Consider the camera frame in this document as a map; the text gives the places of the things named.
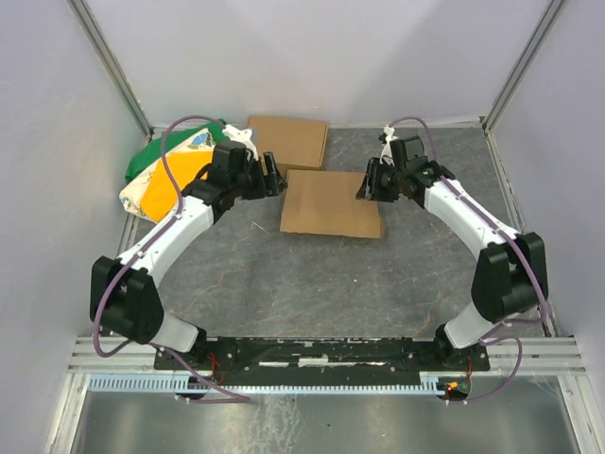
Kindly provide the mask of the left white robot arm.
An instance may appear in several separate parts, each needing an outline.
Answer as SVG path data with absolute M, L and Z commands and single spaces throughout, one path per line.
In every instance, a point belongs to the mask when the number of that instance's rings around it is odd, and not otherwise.
M 176 207 L 141 241 L 92 267 L 90 317 L 127 341 L 180 353 L 200 350 L 205 331 L 168 314 L 158 287 L 185 249 L 238 199 L 280 195 L 286 188 L 272 152 L 255 157 L 245 144 L 224 140 L 209 164 L 179 193 Z

